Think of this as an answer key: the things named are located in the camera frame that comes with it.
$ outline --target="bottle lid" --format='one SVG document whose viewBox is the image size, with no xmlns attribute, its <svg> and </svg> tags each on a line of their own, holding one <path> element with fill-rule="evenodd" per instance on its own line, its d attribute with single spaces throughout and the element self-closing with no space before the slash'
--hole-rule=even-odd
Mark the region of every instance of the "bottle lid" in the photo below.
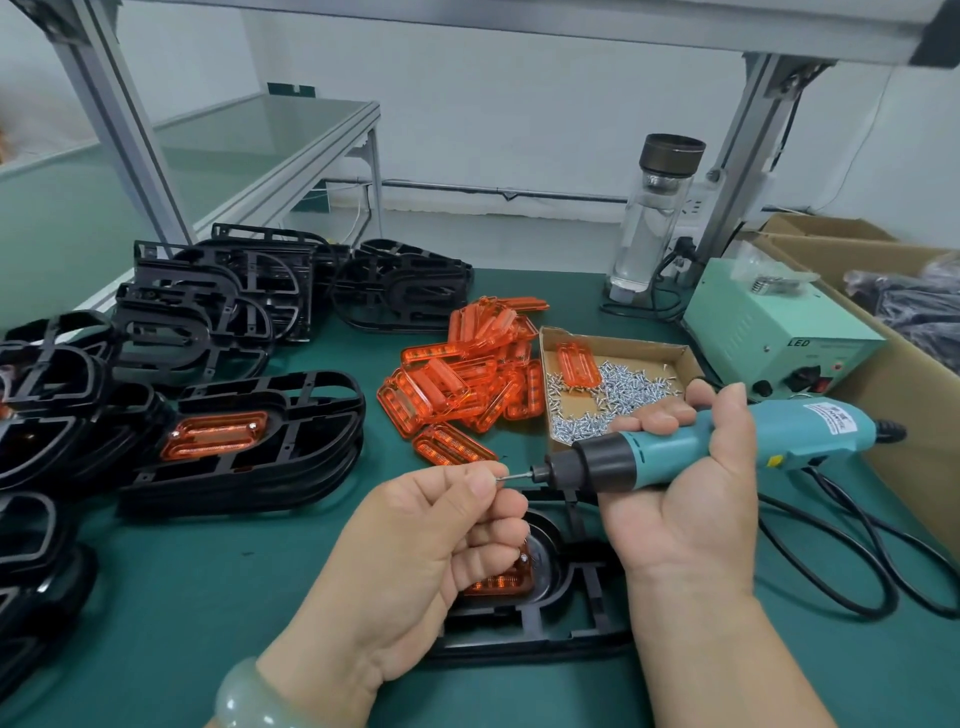
<svg viewBox="0 0 960 728">
<path fill-rule="evenodd" d="M 690 136 L 648 134 L 640 153 L 640 167 L 669 177 L 693 177 L 706 148 L 704 142 Z"/>
</svg>

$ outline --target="teal electric screwdriver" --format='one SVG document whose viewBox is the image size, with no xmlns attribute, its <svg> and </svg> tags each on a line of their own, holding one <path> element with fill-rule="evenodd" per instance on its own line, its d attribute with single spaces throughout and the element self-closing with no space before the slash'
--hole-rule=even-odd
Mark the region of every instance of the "teal electric screwdriver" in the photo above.
<svg viewBox="0 0 960 728">
<path fill-rule="evenodd" d="M 756 422 L 756 466 L 779 470 L 816 467 L 843 458 L 877 442 L 898 442 L 900 426 L 874 421 L 845 402 L 827 398 L 768 400 L 750 405 Z M 580 440 L 571 449 L 546 456 L 529 477 L 561 490 L 623 493 L 647 485 L 669 483 L 687 466 L 709 455 L 713 414 L 699 412 L 696 422 L 672 435 L 614 432 Z"/>
</svg>

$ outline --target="cardboard box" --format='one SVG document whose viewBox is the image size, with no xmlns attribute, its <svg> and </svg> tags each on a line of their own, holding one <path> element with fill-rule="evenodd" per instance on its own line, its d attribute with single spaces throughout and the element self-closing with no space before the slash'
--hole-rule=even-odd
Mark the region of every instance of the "cardboard box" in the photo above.
<svg viewBox="0 0 960 728">
<path fill-rule="evenodd" d="M 763 231 L 774 235 L 799 235 L 803 237 L 842 237 L 848 240 L 886 240 L 898 242 L 886 230 L 866 220 L 848 220 L 842 217 L 818 217 L 814 215 L 773 215 L 763 226 Z"/>
<path fill-rule="evenodd" d="M 654 341 L 635 339 L 613 339 L 606 336 L 580 336 L 562 328 L 542 327 L 540 329 L 540 358 L 543 361 L 543 373 L 559 374 L 560 363 L 557 360 L 557 347 L 568 342 L 578 342 L 589 347 L 597 366 L 605 361 L 611 364 L 624 364 L 634 372 L 644 371 L 647 377 L 676 377 L 672 383 L 678 392 L 684 392 L 691 380 L 704 375 L 690 347 L 676 344 L 661 344 Z M 561 406 L 567 417 L 582 417 L 587 413 L 596 413 L 596 402 L 587 393 L 564 392 Z M 553 416 L 547 410 L 549 432 L 553 432 Z M 567 449 L 567 445 L 549 438 L 551 452 Z"/>
<path fill-rule="evenodd" d="M 953 554 L 960 558 L 960 376 L 877 321 L 844 294 L 850 270 L 915 276 L 947 251 L 886 240 L 765 234 L 754 244 L 795 270 L 819 273 L 818 287 L 888 344 L 831 393 L 875 419 L 907 427 L 897 445 L 864 456 L 877 475 Z"/>
</svg>

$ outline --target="glass water bottle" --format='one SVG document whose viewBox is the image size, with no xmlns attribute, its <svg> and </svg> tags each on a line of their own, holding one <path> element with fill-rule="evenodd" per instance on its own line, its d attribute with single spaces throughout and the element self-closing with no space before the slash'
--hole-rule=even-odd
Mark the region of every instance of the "glass water bottle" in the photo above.
<svg viewBox="0 0 960 728">
<path fill-rule="evenodd" d="M 620 248 L 607 276 L 612 301 L 648 305 L 654 273 L 673 237 L 693 175 L 707 146 L 698 139 L 650 134 L 621 227 Z"/>
</svg>

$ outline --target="workbench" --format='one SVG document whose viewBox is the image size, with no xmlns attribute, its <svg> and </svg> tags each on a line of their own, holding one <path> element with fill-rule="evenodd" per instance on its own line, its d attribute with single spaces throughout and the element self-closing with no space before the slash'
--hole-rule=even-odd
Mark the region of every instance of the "workbench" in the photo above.
<svg viewBox="0 0 960 728">
<path fill-rule="evenodd" d="M 156 137 L 204 239 L 214 222 L 278 226 L 379 118 L 374 102 L 260 94 L 159 124 Z M 100 144 L 0 167 L 0 225 L 0 330 L 109 306 L 116 286 L 104 285 L 133 266 L 133 241 L 156 240 Z"/>
<path fill-rule="evenodd" d="M 472 296 L 538 296 L 551 309 L 539 324 L 578 333 L 686 343 L 676 328 L 601 314 L 603 277 L 477 271 Z M 347 481 L 295 513 L 127 525 L 109 500 L 90 504 L 82 539 L 102 572 L 81 625 L 54 664 L 0 707 L 5 728 L 189 728 L 210 717 L 227 670 L 260 652 L 294 614 L 341 527 L 377 483 L 425 467 L 374 398 L 402 347 L 439 336 L 364 333 L 329 318 L 313 343 L 278 350 L 272 372 L 342 369 L 368 401 L 366 444 Z M 481 439 L 513 472 L 541 461 L 543 424 L 498 424 Z M 924 530 L 859 460 L 827 474 L 862 507 L 911 533 Z M 765 476 L 761 490 L 844 523 L 798 476 Z M 868 568 L 827 536 L 776 514 L 769 523 L 833 586 L 876 603 Z M 907 578 L 938 600 L 952 596 L 923 558 L 888 540 Z M 841 613 L 761 536 L 756 588 L 767 613 L 840 726 L 955 726 L 960 715 L 960 630 L 908 598 L 878 624 Z M 649 726 L 635 653 L 592 662 L 419 667 L 385 686 L 371 726 Z"/>
</svg>

